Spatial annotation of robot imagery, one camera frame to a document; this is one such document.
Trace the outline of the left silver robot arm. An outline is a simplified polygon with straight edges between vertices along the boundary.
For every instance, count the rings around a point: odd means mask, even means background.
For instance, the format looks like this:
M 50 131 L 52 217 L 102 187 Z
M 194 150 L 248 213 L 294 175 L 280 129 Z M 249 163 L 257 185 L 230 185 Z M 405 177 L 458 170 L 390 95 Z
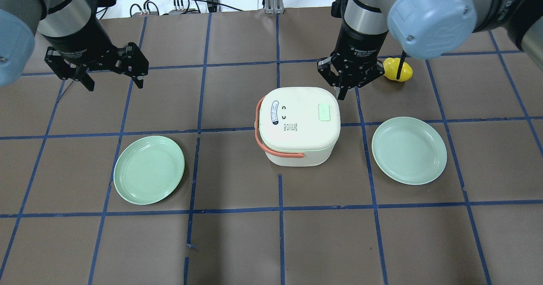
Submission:
M 96 17 L 97 8 L 115 0 L 1 0 L 1 86 L 22 75 L 33 54 L 35 35 L 47 40 L 44 57 L 58 78 L 74 80 L 93 91 L 88 71 L 107 70 L 129 76 L 143 88 L 149 62 L 138 45 L 116 47 Z

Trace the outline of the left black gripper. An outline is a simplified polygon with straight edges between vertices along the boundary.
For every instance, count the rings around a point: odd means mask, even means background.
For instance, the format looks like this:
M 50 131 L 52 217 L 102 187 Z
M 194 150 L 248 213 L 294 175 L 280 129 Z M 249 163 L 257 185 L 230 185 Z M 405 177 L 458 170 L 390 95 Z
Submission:
M 144 85 L 149 61 L 134 42 L 122 46 L 112 43 L 98 20 L 89 20 L 76 33 L 64 37 L 45 36 L 56 55 L 46 56 L 45 62 L 59 78 L 73 78 L 93 92 L 95 82 L 90 70 L 110 70 L 132 78 L 138 89 Z M 70 64 L 80 69 L 70 68 Z

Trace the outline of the green plate near left arm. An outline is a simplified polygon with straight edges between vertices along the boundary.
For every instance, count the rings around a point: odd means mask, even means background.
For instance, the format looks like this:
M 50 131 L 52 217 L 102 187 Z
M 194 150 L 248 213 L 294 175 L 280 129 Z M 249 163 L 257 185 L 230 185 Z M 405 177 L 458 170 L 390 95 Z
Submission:
M 180 146 L 165 136 L 136 140 L 120 154 L 113 183 L 128 203 L 157 203 L 178 187 L 185 172 L 185 155 Z

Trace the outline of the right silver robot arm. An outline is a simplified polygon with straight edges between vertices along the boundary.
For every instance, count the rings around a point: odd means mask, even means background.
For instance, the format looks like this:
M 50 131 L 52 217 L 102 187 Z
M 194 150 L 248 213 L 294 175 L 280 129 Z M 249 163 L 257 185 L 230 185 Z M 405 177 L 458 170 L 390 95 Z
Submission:
M 349 90 L 385 74 L 378 53 L 388 34 L 404 54 L 427 60 L 498 27 L 542 67 L 542 6 L 542 0 L 336 0 L 331 16 L 341 18 L 341 29 L 317 71 L 343 100 Z

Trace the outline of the green plate near right arm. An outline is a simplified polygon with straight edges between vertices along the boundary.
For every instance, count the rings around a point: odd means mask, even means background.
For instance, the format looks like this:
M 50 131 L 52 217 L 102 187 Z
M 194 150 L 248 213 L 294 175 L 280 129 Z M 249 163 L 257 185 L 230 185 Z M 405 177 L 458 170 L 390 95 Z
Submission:
M 442 136 L 414 117 L 394 117 L 379 125 L 372 137 L 372 155 L 388 177 L 411 186 L 440 177 L 448 161 Z

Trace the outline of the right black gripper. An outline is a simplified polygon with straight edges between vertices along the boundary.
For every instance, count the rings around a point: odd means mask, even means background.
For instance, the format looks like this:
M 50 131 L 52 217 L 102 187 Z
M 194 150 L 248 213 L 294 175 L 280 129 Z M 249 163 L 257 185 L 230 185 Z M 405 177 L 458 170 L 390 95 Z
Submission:
M 337 100 L 345 100 L 347 91 L 363 87 L 384 75 L 378 54 L 386 33 L 363 34 L 343 21 L 331 55 L 320 58 L 317 71 L 332 87 L 337 87 Z

